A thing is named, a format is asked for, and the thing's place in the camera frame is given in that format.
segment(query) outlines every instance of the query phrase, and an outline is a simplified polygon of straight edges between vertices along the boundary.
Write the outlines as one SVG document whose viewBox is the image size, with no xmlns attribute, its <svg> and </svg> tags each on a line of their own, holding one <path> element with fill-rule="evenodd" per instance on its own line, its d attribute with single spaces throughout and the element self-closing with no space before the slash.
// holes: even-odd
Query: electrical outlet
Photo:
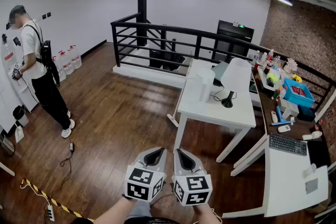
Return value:
<svg viewBox="0 0 336 224">
<path fill-rule="evenodd" d="M 48 205 L 47 217 L 48 217 L 52 222 L 55 222 L 55 215 L 54 215 L 54 210 L 53 210 L 53 208 L 52 208 L 52 205 Z"/>
</svg>

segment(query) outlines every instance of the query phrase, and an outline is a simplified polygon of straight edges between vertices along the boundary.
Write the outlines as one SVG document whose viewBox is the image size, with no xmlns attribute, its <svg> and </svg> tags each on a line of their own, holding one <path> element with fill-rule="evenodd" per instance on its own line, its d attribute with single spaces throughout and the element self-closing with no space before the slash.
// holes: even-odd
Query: yellow and black tape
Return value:
<svg viewBox="0 0 336 224">
<path fill-rule="evenodd" d="M 57 202 L 54 199 L 50 198 L 42 190 L 40 190 L 38 187 L 36 187 L 34 184 L 32 184 L 29 180 L 27 180 L 25 178 L 21 182 L 21 187 L 24 187 L 24 183 L 26 183 L 27 185 L 30 185 L 36 191 L 36 193 L 43 195 L 44 197 L 46 197 L 48 199 L 49 202 L 52 202 L 54 205 L 58 206 L 59 208 L 62 208 L 64 211 L 66 211 L 66 212 L 68 212 L 68 213 L 70 213 L 70 214 L 72 214 L 72 215 L 74 215 L 74 216 L 76 216 L 78 218 L 85 218 L 85 219 L 88 219 L 88 220 L 94 222 L 93 219 L 83 217 L 80 213 L 72 211 L 69 208 L 67 208 L 66 206 L 61 205 L 59 202 Z"/>
</svg>

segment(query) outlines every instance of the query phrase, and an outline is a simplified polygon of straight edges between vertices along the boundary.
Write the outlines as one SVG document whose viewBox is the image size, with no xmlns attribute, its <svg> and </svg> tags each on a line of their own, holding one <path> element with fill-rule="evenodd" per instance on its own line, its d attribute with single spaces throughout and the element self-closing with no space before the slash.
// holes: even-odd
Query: black pants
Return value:
<svg viewBox="0 0 336 224">
<path fill-rule="evenodd" d="M 63 130 L 70 127 L 70 120 L 67 115 L 68 108 L 61 94 L 59 93 L 54 80 L 47 73 L 38 79 L 32 79 L 35 95 L 40 104 L 60 125 Z"/>
</svg>

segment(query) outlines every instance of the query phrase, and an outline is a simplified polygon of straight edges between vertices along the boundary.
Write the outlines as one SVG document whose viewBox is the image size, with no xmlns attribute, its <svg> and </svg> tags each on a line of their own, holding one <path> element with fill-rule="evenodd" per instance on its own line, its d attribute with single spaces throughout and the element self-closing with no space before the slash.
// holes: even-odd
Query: person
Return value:
<svg viewBox="0 0 336 224">
<path fill-rule="evenodd" d="M 199 224 L 220 224 L 209 205 L 194 206 Z M 153 218 L 150 213 L 150 203 L 121 197 L 107 212 L 97 218 L 94 224 L 178 224 L 166 218 Z M 71 224 L 90 224 L 90 220 L 76 218 Z"/>
<path fill-rule="evenodd" d="M 43 43 L 42 30 L 27 14 L 24 6 L 15 6 L 9 14 L 9 24 L 21 29 L 21 45 L 24 53 L 24 64 L 19 68 L 15 79 L 20 79 L 24 73 L 32 81 L 35 95 L 45 111 L 47 111 L 61 126 L 63 138 L 71 134 L 75 127 L 74 120 L 70 119 L 68 110 L 61 94 L 56 88 L 51 74 L 39 62 L 40 43 Z"/>
</svg>

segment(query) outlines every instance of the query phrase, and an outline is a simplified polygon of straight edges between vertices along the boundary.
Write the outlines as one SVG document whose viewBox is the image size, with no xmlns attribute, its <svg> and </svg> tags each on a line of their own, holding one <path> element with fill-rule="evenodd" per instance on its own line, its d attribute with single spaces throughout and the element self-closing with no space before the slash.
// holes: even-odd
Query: wooden floor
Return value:
<svg viewBox="0 0 336 224">
<path fill-rule="evenodd" d="M 103 45 L 85 57 L 83 65 L 61 84 L 60 91 L 72 111 L 76 127 L 71 135 L 75 143 L 72 175 L 54 198 L 82 215 L 96 219 L 123 193 L 127 165 L 143 150 L 163 146 L 169 150 L 167 182 L 173 171 L 172 149 L 175 126 L 167 120 L 173 113 L 179 90 L 159 84 L 113 74 L 113 47 Z M 0 151 L 0 161 L 16 176 L 0 171 L 0 211 L 4 223 L 44 223 L 43 197 L 30 188 L 20 189 L 29 179 L 51 195 L 69 171 L 59 162 L 69 156 L 69 140 L 60 136 L 61 128 L 38 106 L 28 115 L 25 138 L 13 157 Z M 230 177 L 233 164 L 263 135 L 262 118 L 257 127 L 218 164 L 216 157 L 234 133 L 224 127 L 188 120 L 181 148 L 198 156 L 212 176 L 213 193 L 209 205 L 221 216 L 224 212 L 262 206 L 265 159 L 236 177 Z M 166 184 L 160 195 L 171 193 Z M 56 223 L 70 223 L 74 216 L 55 208 Z M 181 224 L 193 223 L 193 209 L 182 207 L 174 196 L 161 199 L 152 209 L 153 216 L 171 218 Z M 277 218 L 249 217 L 225 219 L 223 223 L 313 223 L 304 211 Z"/>
</svg>

